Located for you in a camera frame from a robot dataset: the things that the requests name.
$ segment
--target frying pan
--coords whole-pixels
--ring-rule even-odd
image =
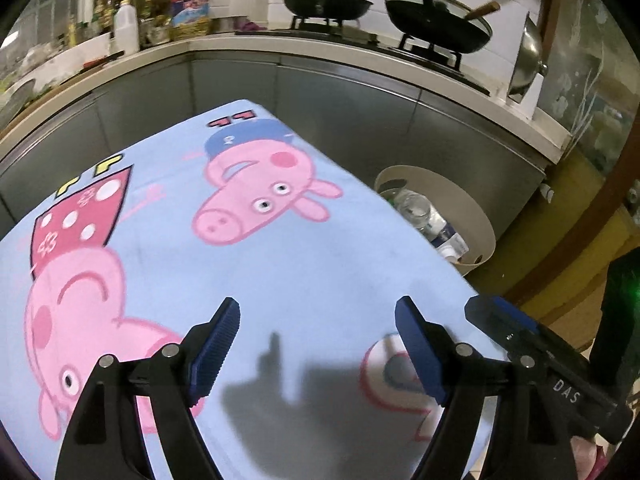
[[[484,18],[466,20],[473,9],[457,0],[385,0],[391,22],[402,32],[452,52],[469,54],[484,47],[493,31]]]
[[[302,18],[357,20],[373,5],[369,0],[283,0],[287,9]]]

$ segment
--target cabinet door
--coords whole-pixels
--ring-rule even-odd
[[[345,75],[348,69],[341,67]],[[415,101],[353,79],[299,68],[279,67],[276,115],[303,139],[368,186],[398,163]]]
[[[434,171],[473,197],[501,236],[542,182],[545,159],[500,126],[443,97],[421,96],[399,164]]]
[[[196,113],[249,99],[274,113],[279,56],[260,52],[202,52],[191,62]]]
[[[193,115],[186,58],[169,59],[98,88],[98,113],[112,152],[128,148]]]
[[[4,205],[0,203],[0,240],[2,240],[14,226],[14,219],[11,218],[11,215],[9,215]]]
[[[2,161],[6,169],[0,170],[0,194],[20,220],[110,153],[96,106],[86,98],[47,121]]]

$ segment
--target pink item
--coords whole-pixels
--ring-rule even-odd
[[[339,198],[342,190],[315,179],[315,171],[311,158],[286,142],[263,139],[233,146],[206,167],[207,180],[218,190],[196,213],[193,230],[206,243],[222,246],[247,238],[288,209],[324,222],[330,217],[327,209],[304,193]]]
[[[121,362],[153,355],[176,333],[124,316],[126,280],[117,254],[103,245],[116,223],[130,168],[65,198],[36,220],[35,280],[24,316],[31,371],[41,387],[38,412],[52,439],[62,434],[101,355]],[[202,405],[193,409],[199,413]],[[145,433],[156,430],[147,398],[138,399]]]
[[[606,468],[607,463],[609,463],[609,461],[607,460],[607,456],[604,453],[603,447],[598,446],[598,451],[596,454],[596,463],[593,465],[593,469],[591,470],[591,472],[589,473],[589,475],[585,480],[596,480],[596,478],[600,475],[600,473],[604,471],[604,468]]]
[[[589,440],[579,436],[572,436],[571,449],[574,452],[578,480],[585,480],[596,462],[597,446]]]

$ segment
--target window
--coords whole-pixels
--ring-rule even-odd
[[[18,32],[0,50],[0,71],[7,74],[32,46],[47,43],[66,32],[70,17],[76,16],[78,0],[31,0],[15,22],[10,34]]]

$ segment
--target peppa pig print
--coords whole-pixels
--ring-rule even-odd
[[[40,386],[38,415],[45,434],[62,434],[98,358],[145,358],[180,336],[126,317],[126,279],[106,247],[126,195],[131,168],[102,178],[40,215],[31,239],[34,278],[24,314],[31,371]],[[145,433],[155,431],[150,403],[139,399]]]
[[[441,410],[424,393],[399,334],[384,336],[367,351],[360,365],[360,389],[377,408],[422,415],[414,440],[431,439]]]
[[[288,210],[313,222],[329,219],[312,196],[339,198],[342,190],[316,178],[313,160],[292,145],[292,136],[279,121],[249,119],[220,128],[207,141],[205,177],[218,190],[193,218],[202,240],[234,244]]]

